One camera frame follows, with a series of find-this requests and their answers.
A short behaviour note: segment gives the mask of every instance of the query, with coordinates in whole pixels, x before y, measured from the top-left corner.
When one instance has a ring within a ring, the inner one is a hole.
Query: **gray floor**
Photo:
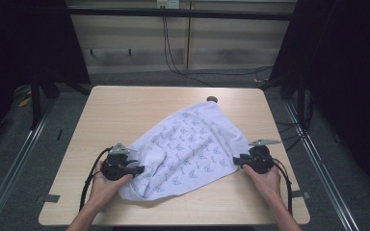
[[[215,70],[217,74],[196,74],[189,77],[197,78],[213,87],[254,88],[254,79],[264,81],[269,76],[270,69],[256,75],[220,75],[254,72],[254,69]],[[138,85],[138,86],[196,86],[208,87],[206,84],[174,74],[171,71],[153,71],[121,74],[95,74],[91,76],[92,85]],[[54,180],[60,162],[66,152],[75,126],[85,106],[88,96],[85,96],[67,86],[59,85],[61,95],[54,101],[54,107],[48,115],[46,124],[41,131],[26,166],[12,188],[10,197],[0,213],[0,230],[65,230],[64,227],[45,227],[39,224],[39,214],[42,204],[37,201],[40,195],[47,194]],[[299,136],[291,123],[285,107],[285,100],[279,97],[278,89],[265,92],[272,110],[277,128],[283,138],[283,144],[288,148]],[[23,95],[18,96],[11,111],[7,114],[0,127],[0,183],[5,178],[14,158],[29,134],[32,110],[31,104],[18,108],[17,103]],[[44,99],[43,106],[50,100]],[[336,187],[348,204],[359,230],[370,230],[370,180],[355,164],[351,151],[345,143],[335,140],[334,130],[325,121],[323,115],[315,107],[314,116],[308,131],[319,154],[326,165]],[[311,215],[311,221],[303,225],[304,230],[345,230],[337,215],[330,197],[325,190],[319,175],[308,158],[308,154],[299,141],[287,152],[296,177],[304,192],[310,198],[305,201]],[[94,227],[93,230],[111,230],[111,227]],[[208,227],[189,227],[186,230],[210,230]],[[219,230],[277,230],[274,225],[251,227],[225,227]],[[118,230],[133,230],[121,227]]]

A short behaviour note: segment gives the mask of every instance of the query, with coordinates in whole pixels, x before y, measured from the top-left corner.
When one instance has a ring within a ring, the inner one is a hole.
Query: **wooden table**
[[[216,96],[226,116],[250,140],[280,140],[261,90],[168,87],[95,87],[77,124],[50,194],[40,213],[42,225],[69,225],[78,213],[84,182],[97,155],[106,147],[134,142],[172,113]],[[299,190],[282,144],[269,145],[287,168],[293,191]],[[285,183],[281,182],[287,203]],[[302,197],[293,198],[298,223],[309,222]],[[253,225],[274,223],[266,203],[241,169],[195,191],[149,202],[122,200],[118,195],[99,213],[101,225]]]

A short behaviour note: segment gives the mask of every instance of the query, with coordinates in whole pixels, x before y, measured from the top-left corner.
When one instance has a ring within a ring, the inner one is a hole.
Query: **patterned towel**
[[[233,156],[250,147],[216,103],[203,102],[168,116],[127,148],[145,171],[119,195],[144,201],[181,195],[233,173]]]

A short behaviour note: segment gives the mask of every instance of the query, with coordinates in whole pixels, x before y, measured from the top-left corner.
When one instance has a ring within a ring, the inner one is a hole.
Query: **forearm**
[[[278,230],[302,230],[299,224],[293,219],[279,196],[273,195],[273,199],[268,199],[267,201],[277,223]]]
[[[91,202],[88,201],[83,209],[80,211],[80,213],[77,215],[77,217],[73,220],[71,225],[67,228],[67,231],[90,230],[93,220],[95,219],[95,216],[98,212],[99,209],[97,208],[97,206],[91,204]]]

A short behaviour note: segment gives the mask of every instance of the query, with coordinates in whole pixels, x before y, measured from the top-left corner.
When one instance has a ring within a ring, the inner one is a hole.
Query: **human hand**
[[[259,194],[270,202],[276,198],[281,198],[280,195],[280,173],[276,166],[272,167],[264,174],[258,174],[250,166],[243,165],[243,169],[248,176],[253,180]]]
[[[97,173],[92,178],[92,190],[89,200],[86,203],[94,206],[97,211],[100,211],[108,202],[110,202],[119,187],[133,178],[131,174],[127,174],[117,181],[110,181],[100,171],[102,165],[103,161],[100,161],[95,166],[95,172]]]

